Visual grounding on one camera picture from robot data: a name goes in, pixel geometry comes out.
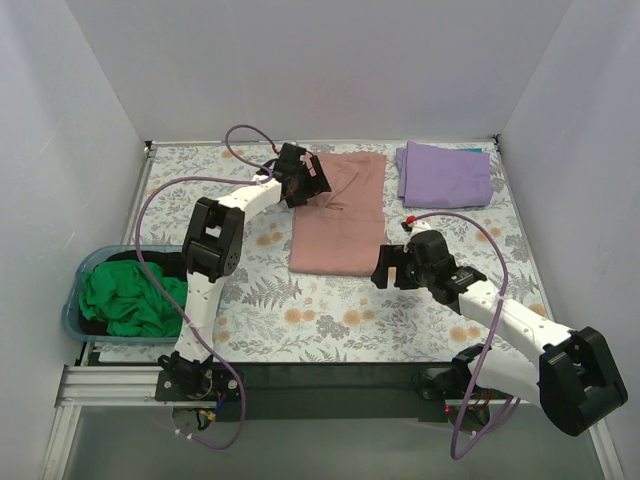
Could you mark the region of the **pink t shirt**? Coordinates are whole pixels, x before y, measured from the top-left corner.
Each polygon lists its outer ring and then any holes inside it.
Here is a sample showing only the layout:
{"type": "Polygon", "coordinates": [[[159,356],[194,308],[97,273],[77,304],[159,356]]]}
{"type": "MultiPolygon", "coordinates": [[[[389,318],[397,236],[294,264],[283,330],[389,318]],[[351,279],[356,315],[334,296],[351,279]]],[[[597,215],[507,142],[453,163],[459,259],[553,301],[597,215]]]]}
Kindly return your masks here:
{"type": "Polygon", "coordinates": [[[369,276],[385,243],[387,158],[374,152],[321,153],[331,190],[294,210],[289,270],[369,276]]]}

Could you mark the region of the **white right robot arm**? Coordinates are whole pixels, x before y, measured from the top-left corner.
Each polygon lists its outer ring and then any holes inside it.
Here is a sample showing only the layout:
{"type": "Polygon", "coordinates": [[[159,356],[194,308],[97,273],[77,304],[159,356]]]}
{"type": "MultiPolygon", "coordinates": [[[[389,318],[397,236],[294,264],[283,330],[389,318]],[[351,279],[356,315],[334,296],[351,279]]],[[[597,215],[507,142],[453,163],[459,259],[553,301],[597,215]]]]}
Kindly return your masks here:
{"type": "Polygon", "coordinates": [[[432,391],[475,397],[498,390],[542,409],[560,431],[577,436],[628,400],[628,392],[604,336],[591,327],[574,330],[502,296],[487,277],[457,264],[443,235],[420,231],[405,245],[383,245],[371,276],[379,289],[396,271],[400,290],[427,289],[433,299],[487,328],[521,356],[513,359],[477,344],[458,353],[448,370],[429,377],[432,391]]]}

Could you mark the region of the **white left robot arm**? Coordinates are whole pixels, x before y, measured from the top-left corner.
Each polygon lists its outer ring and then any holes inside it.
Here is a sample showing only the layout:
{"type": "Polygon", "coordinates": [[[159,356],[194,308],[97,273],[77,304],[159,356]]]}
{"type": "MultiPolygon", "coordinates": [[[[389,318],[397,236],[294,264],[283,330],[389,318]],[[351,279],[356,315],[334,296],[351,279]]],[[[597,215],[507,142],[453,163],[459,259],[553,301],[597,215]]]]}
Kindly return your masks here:
{"type": "Polygon", "coordinates": [[[193,400],[213,386],[208,371],[215,316],[222,289],[241,259],[244,227],[263,210],[285,202],[304,206],[331,187],[317,155],[289,143],[246,185],[230,194],[196,202],[182,252],[186,263],[186,318],[169,356],[159,363],[171,382],[193,400]]]}

